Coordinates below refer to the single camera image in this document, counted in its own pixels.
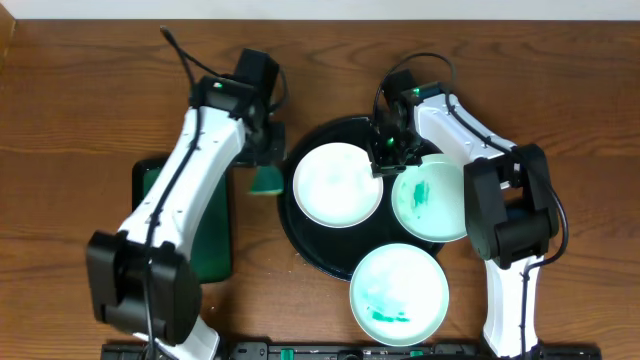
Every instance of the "green sponge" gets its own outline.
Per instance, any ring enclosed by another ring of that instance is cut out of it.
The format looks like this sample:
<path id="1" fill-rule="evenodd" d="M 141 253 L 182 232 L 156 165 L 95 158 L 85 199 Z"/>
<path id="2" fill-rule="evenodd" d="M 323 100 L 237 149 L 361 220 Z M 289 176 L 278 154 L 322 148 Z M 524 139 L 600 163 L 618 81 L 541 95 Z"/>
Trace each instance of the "green sponge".
<path id="1" fill-rule="evenodd" d="M 275 166 L 259 166 L 250 193 L 253 195 L 279 195 L 284 190 L 282 172 Z"/>

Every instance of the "green object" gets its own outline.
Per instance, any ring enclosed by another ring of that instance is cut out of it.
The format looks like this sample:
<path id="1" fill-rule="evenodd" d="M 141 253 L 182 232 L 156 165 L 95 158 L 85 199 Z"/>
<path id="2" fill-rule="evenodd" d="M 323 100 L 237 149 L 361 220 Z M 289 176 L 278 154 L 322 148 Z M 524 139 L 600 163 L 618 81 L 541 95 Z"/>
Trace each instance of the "green object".
<path id="1" fill-rule="evenodd" d="M 136 205 L 142 202 L 151 190 L 161 170 L 161 167 L 147 169 L 142 175 L 142 184 L 136 184 L 139 180 L 136 179 L 134 171 L 133 186 L 142 185 L 143 189 L 142 198 L 136 199 Z M 193 239 L 190 265 L 201 284 L 222 281 L 231 276 L 231 231 L 225 175 L 220 179 L 202 214 Z"/>
<path id="2" fill-rule="evenodd" d="M 275 166 L 260 166 L 253 178 L 251 194 L 279 195 L 284 190 L 282 172 Z"/>
<path id="3" fill-rule="evenodd" d="M 293 360 L 293 349 L 280 350 L 280 360 Z"/>

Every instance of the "wooden table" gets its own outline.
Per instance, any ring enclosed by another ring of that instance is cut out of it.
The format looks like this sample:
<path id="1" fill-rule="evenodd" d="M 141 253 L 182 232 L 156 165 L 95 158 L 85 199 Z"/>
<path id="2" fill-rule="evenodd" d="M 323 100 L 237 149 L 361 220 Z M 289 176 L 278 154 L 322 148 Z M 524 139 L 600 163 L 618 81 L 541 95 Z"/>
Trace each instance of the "wooden table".
<path id="1" fill-rule="evenodd" d="M 158 21 L 21 21 L 0 75 L 0 358 L 97 359 L 128 339 L 93 319 L 84 250 L 131 207 L 133 164 L 170 151 L 187 80 Z M 277 118 L 293 146 L 335 117 L 370 111 L 389 66 L 437 51 L 459 67 L 458 95 L 487 126 L 535 142 L 571 224 L 567 254 L 544 269 L 536 329 L 546 342 L 640 356 L 640 24 L 550 22 L 169 22 L 182 45 L 231 71 L 242 48 L 287 70 Z M 424 82 L 446 79 L 417 60 Z M 234 170 L 234 275 L 204 286 L 202 315 L 224 335 L 370 341 L 348 283 L 305 264 L 274 198 L 247 195 Z M 552 251 L 559 239 L 552 241 Z M 480 336 L 484 265 L 469 241 L 438 256 L 451 289 L 433 339 Z"/>

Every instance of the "white plate with green stain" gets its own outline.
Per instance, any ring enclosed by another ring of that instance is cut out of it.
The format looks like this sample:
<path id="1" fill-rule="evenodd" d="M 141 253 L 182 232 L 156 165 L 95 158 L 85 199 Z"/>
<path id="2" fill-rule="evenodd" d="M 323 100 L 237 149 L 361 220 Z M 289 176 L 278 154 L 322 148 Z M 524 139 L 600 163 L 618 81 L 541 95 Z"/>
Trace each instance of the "white plate with green stain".
<path id="1" fill-rule="evenodd" d="M 344 228 L 371 216 L 382 200 L 367 152 L 346 143 L 311 150 L 293 175 L 293 194 L 304 214 L 320 225 Z"/>
<path id="2" fill-rule="evenodd" d="M 427 155 L 422 165 L 398 175 L 391 206 L 412 235 L 431 242 L 449 242 L 467 235 L 462 170 L 444 154 Z"/>
<path id="3" fill-rule="evenodd" d="M 449 286 L 438 263 L 423 250 L 390 244 L 358 264 L 349 288 L 360 327 L 389 346 L 410 346 L 436 332 L 449 307 Z"/>

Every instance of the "black tray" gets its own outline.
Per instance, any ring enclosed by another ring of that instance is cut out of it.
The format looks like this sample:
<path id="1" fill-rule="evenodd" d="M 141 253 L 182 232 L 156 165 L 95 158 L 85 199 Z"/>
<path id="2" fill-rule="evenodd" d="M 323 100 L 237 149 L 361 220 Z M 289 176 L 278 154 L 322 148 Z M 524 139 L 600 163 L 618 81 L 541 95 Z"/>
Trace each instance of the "black tray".
<path id="1" fill-rule="evenodd" d="M 338 279 L 350 281 L 353 272 L 372 250 L 386 244 L 414 245 L 432 256 L 443 244 L 419 239 L 398 222 L 391 207 L 391 189 L 395 176 L 383 179 L 384 190 L 378 209 L 362 223 L 334 229 L 315 223 L 300 210 L 293 194 L 293 175 L 298 163 L 320 145 L 343 142 L 365 148 L 373 131 L 367 117 L 347 117 L 317 128 L 301 140 L 283 165 L 284 191 L 278 196 L 280 221 L 291 244 L 310 264 Z"/>

